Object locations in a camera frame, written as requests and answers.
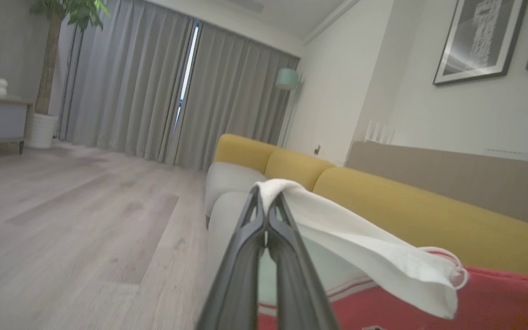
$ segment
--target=window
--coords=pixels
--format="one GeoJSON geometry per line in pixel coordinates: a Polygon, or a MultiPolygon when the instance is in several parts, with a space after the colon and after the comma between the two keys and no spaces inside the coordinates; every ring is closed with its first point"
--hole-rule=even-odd
{"type": "Polygon", "coordinates": [[[195,55],[195,47],[197,46],[197,34],[199,34],[199,25],[195,25],[195,32],[192,36],[191,51],[189,52],[189,57],[187,58],[187,69],[185,71],[185,77],[182,80],[181,100],[180,103],[178,103],[178,111],[176,111],[176,120],[174,121],[174,128],[172,129],[172,133],[174,133],[174,130],[176,129],[176,124],[178,123],[178,116],[181,114],[182,102],[184,101],[187,92],[189,76],[191,75],[191,66],[193,65],[193,57],[195,55]]]}

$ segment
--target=red blanket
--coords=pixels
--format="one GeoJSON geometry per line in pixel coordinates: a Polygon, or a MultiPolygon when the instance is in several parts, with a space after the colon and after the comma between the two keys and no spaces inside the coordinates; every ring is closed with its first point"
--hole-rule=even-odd
{"type": "MultiPolygon", "coordinates": [[[[466,267],[467,285],[457,291],[455,319],[434,317],[380,287],[332,303],[342,330],[528,330],[528,276],[466,267]]],[[[276,330],[276,318],[260,314],[260,330],[276,330]]]]}

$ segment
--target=yellow sofa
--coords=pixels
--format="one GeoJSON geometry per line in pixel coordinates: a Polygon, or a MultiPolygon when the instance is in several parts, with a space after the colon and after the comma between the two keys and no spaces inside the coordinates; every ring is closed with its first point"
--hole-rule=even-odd
{"type": "Polygon", "coordinates": [[[299,182],[410,244],[448,249],[465,265],[528,274],[528,223],[231,134],[221,136],[214,161],[299,182]]]}

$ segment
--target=floor lamp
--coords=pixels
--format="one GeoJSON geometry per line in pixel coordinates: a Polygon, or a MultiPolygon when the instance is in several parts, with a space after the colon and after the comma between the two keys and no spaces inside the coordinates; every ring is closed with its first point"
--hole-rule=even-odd
{"type": "MultiPolygon", "coordinates": [[[[297,71],[289,69],[287,67],[280,69],[280,71],[278,71],[278,75],[276,76],[276,87],[283,90],[288,90],[289,92],[291,90],[296,90],[299,87],[300,82],[301,75],[299,75],[297,71]]],[[[281,147],[285,146],[286,134],[289,131],[289,127],[291,126],[294,111],[295,100],[293,100],[291,105],[291,112],[289,113],[289,119],[286,122],[285,133],[282,136],[282,143],[280,144],[281,147]]]]}

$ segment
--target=wooden floor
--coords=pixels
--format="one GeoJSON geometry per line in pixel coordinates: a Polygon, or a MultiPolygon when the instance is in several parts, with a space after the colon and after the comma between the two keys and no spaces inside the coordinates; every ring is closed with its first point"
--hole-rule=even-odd
{"type": "Polygon", "coordinates": [[[0,329],[192,329],[205,175],[57,144],[0,157],[0,329]]]}

